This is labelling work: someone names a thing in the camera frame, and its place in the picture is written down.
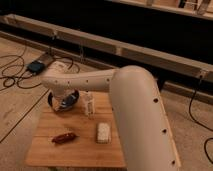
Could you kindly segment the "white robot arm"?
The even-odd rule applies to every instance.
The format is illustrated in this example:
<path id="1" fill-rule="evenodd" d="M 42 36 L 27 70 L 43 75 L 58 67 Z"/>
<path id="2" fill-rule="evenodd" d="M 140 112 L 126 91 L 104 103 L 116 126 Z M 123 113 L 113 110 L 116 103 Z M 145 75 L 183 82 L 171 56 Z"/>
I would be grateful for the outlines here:
<path id="1" fill-rule="evenodd" d="M 139 66 L 68 74 L 58 62 L 42 84 L 63 99 L 68 90 L 107 92 L 127 171 L 179 171 L 180 161 L 160 91 Z"/>

